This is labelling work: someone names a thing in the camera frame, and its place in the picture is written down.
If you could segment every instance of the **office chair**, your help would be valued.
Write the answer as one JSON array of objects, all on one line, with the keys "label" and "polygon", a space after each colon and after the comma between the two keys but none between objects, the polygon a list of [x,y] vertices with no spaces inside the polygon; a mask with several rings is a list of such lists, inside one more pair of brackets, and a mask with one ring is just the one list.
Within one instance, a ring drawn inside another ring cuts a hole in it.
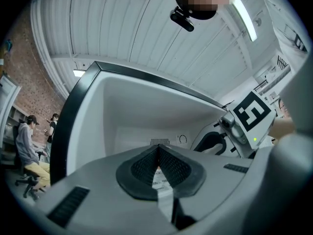
[{"label": "office chair", "polygon": [[27,198],[27,193],[30,190],[30,188],[35,186],[38,183],[37,178],[39,176],[35,172],[25,169],[24,166],[22,165],[22,162],[21,162],[21,159],[19,156],[19,152],[18,152],[18,149],[16,146],[16,138],[17,138],[18,134],[19,134],[19,127],[14,126],[13,127],[13,139],[14,139],[14,149],[15,149],[15,153],[16,153],[15,159],[14,159],[14,165],[21,170],[21,173],[23,175],[26,174],[26,176],[21,178],[21,180],[16,180],[15,185],[19,186],[20,183],[21,184],[27,184],[27,187],[23,193],[23,197]]}]

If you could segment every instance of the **yellow pants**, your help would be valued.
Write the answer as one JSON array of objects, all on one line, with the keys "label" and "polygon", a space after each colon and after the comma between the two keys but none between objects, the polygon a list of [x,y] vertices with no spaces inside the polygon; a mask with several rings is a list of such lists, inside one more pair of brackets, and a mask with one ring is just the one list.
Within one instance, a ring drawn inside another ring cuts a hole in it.
[{"label": "yellow pants", "polygon": [[35,172],[40,177],[38,183],[42,187],[50,185],[50,164],[44,162],[39,162],[39,165],[37,163],[31,163],[25,165],[25,169]]}]

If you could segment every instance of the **white ceiling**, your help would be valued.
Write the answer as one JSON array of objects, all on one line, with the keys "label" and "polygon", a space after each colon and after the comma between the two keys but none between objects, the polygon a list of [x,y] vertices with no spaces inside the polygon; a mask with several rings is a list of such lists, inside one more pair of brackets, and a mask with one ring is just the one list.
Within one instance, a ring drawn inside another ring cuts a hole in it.
[{"label": "white ceiling", "polygon": [[278,48],[263,0],[242,0],[262,24],[251,42],[228,5],[191,33],[169,18],[175,0],[33,0],[34,38],[52,81],[66,98],[73,69],[96,61],[145,70],[219,100],[254,73]]}]

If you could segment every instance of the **fluorescent light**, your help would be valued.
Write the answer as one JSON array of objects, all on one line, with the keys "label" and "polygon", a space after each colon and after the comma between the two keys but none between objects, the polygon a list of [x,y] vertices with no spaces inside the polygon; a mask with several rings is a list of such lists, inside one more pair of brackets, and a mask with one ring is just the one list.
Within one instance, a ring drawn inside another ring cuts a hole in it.
[{"label": "fluorescent light", "polygon": [[258,37],[256,35],[252,20],[241,0],[234,0],[233,5],[235,6],[236,10],[238,11],[241,19],[244,21],[244,24],[246,25],[246,29],[248,30],[249,37],[251,41],[255,41]]},{"label": "fluorescent light", "polygon": [[85,71],[85,70],[77,70],[77,69],[74,69],[73,72],[74,72],[74,75],[75,75],[75,76],[81,77],[82,75],[84,75],[84,73],[85,73],[86,71]]}]

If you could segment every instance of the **camera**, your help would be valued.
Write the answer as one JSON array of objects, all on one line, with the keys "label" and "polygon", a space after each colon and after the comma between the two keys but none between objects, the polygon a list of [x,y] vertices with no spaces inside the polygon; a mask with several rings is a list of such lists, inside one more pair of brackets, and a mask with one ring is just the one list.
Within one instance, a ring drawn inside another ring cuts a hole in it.
[{"label": "camera", "polygon": [[170,18],[189,32],[192,32],[195,29],[192,22],[188,19],[188,13],[184,13],[178,6],[171,11]]}]

